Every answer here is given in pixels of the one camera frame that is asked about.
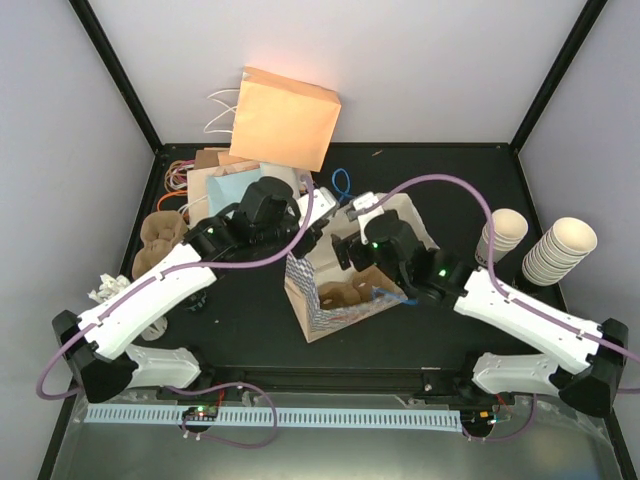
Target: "white cable tray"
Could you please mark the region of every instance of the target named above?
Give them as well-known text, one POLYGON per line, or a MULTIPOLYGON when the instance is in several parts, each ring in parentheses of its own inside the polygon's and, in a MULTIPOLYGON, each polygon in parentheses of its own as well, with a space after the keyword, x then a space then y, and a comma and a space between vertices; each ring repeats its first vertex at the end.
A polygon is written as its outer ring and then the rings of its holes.
MULTIPOLYGON (((182 413, 191 408, 177 405, 89 405, 86 423, 180 425, 182 413)), ((460 412, 442 410, 381 410, 336 408, 278 408, 279 427, 368 428, 394 430, 440 430, 461 432, 460 412)), ((193 420, 188 425, 270 427, 271 409, 221 407, 215 421, 193 420)))

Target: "light blue paper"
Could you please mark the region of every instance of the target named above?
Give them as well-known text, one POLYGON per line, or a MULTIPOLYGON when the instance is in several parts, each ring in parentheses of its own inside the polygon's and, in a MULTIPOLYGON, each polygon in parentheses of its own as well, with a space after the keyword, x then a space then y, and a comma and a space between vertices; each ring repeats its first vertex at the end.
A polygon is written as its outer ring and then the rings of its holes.
POLYGON ((209 195, 209 215, 215 215, 230 203, 242 200, 249 184, 262 176, 259 168, 246 172, 232 173, 224 177, 207 177, 209 195))

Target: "orange paper bag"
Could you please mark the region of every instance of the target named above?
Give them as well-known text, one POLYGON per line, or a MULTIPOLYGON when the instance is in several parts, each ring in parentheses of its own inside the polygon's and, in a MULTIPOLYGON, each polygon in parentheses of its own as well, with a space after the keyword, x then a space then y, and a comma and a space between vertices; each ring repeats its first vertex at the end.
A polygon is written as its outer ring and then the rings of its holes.
POLYGON ((229 153, 319 172, 339 113, 336 92, 246 67, 229 153))

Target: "stack of paper cups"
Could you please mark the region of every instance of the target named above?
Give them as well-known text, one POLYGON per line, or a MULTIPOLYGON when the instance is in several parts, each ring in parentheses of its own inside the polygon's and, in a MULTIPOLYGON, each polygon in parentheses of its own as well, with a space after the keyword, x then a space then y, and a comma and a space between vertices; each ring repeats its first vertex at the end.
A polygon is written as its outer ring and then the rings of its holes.
MULTIPOLYGON (((527 220, 515 210, 501 208, 491 215, 495 227, 493 244, 493 262, 497 263, 511 250, 516 248, 529 230, 527 220)), ((482 229, 482 236, 476 247, 476 261, 483 267, 489 258, 489 224, 482 229)))
POLYGON ((534 285, 560 281, 598 244, 593 229, 577 218, 556 221, 522 262, 524 277, 534 285))

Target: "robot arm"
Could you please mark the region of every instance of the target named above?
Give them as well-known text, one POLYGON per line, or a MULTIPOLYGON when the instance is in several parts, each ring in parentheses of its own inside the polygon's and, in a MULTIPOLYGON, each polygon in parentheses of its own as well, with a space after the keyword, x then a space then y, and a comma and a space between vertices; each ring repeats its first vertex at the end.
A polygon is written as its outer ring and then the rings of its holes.
POLYGON ((486 353, 473 367, 472 381, 484 392, 541 393, 559 396, 579 411, 605 416, 612 408, 624 358, 592 340, 576 336, 525 310, 518 299, 565 324, 627 345, 627 327, 614 319, 602 325, 550 307, 500 283, 505 298, 484 268, 473 269, 442 250, 427 250, 411 226, 395 211, 377 208, 366 216, 357 211, 377 202, 372 193, 354 200, 351 218, 360 231, 333 238, 343 268, 362 270, 376 264, 410 298, 449 308, 493 325, 531 345, 540 355, 496 356, 486 353))
MULTIPOLYGON (((307 230, 292 252, 299 257, 315 246, 327 218, 338 208, 325 188, 315 189, 313 195, 307 230)), ((60 344, 88 325, 98 325, 66 354, 88 400, 103 402, 133 387, 185 388, 206 373, 206 366, 196 358, 197 352, 143 348, 131 342, 160 316, 213 284, 227 270, 194 267, 163 272, 187 263, 247 261, 275 253, 299 232, 308 203, 308 195, 296 201, 286 183, 262 177, 247 188, 240 203, 199 222, 158 265, 118 295, 78 316, 69 311, 60 313, 53 320, 60 344)))

